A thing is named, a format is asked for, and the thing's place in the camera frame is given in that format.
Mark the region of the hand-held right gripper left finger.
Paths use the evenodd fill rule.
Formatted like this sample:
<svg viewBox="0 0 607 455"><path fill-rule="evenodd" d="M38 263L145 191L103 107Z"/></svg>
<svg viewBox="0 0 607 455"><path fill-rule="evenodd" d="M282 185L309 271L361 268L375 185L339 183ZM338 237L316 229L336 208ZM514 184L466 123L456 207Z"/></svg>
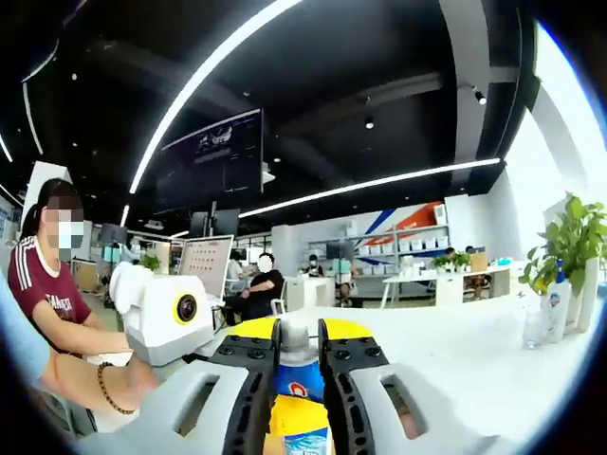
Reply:
<svg viewBox="0 0 607 455"><path fill-rule="evenodd" d="M243 326L206 358L166 374L142 401L137 418L112 433L81 439L79 454L261 454L275 397L280 322L260 319L262 332Z"/></svg>

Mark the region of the person's left hand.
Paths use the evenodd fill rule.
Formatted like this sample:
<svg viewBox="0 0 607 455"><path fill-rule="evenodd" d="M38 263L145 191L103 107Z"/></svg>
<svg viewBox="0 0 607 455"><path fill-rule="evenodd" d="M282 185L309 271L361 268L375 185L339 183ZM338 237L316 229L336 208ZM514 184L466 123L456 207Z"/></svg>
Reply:
<svg viewBox="0 0 607 455"><path fill-rule="evenodd" d="M122 410L136 410L141 401L160 384L152 367L132 354L125 366L107 367L103 372L106 391Z"/></svg>

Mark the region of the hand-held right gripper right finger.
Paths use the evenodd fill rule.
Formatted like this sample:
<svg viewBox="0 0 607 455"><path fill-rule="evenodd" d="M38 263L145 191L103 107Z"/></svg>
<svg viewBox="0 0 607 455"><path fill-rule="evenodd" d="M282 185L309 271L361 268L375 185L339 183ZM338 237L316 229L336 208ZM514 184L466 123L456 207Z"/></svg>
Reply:
<svg viewBox="0 0 607 455"><path fill-rule="evenodd" d="M339 454L512 454L500 435L482 435L420 373L392 363L365 327L318 321L323 402Z"/></svg>

